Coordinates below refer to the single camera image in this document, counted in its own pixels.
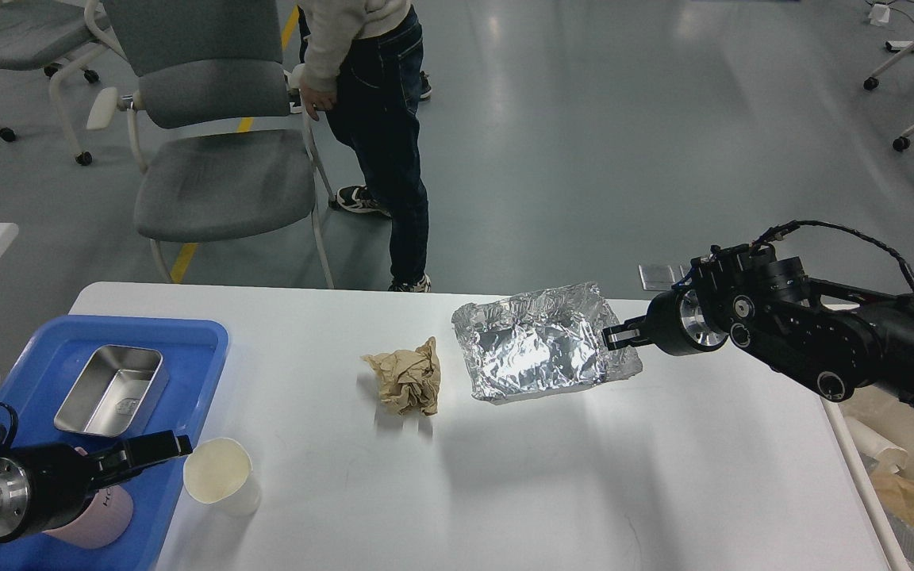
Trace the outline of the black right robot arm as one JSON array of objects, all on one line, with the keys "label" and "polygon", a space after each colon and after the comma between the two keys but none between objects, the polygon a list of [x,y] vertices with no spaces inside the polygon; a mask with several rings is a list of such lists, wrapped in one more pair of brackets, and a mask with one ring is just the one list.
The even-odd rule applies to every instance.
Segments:
[{"label": "black right robot arm", "polygon": [[602,332],[611,351],[656,346],[665,354],[743,353],[833,404],[876,385],[914,409],[914,272],[904,257],[863,232],[835,224],[893,257],[909,292],[889,295],[810,278],[775,243],[823,221],[792,220],[757,239],[713,245],[650,302],[644,315]]}]

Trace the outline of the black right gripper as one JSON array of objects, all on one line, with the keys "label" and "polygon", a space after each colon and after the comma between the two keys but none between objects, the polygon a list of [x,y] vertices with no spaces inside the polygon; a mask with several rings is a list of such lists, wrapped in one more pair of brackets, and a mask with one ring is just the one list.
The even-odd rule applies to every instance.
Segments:
[{"label": "black right gripper", "polygon": [[711,353],[727,334],[712,328],[693,288],[667,290],[651,301],[646,316],[602,329],[607,351],[653,346],[670,355]]}]

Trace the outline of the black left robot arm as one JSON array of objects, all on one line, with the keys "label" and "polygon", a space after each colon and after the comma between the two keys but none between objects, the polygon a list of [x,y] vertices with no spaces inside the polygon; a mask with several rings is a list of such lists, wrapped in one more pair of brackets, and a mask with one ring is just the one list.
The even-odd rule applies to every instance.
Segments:
[{"label": "black left robot arm", "polygon": [[65,527],[86,512],[97,492],[194,450],[188,436],[171,430],[88,453],[58,442],[15,446],[18,428],[18,413],[0,402],[0,543]]}]

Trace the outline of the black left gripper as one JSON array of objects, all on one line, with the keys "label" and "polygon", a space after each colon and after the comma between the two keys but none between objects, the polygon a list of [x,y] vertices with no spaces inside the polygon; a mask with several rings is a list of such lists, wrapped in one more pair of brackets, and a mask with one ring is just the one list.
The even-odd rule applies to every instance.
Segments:
[{"label": "black left gripper", "polygon": [[194,451],[188,436],[156,431],[83,454],[66,444],[25,446],[0,454],[0,542],[65,527],[94,491]]}]

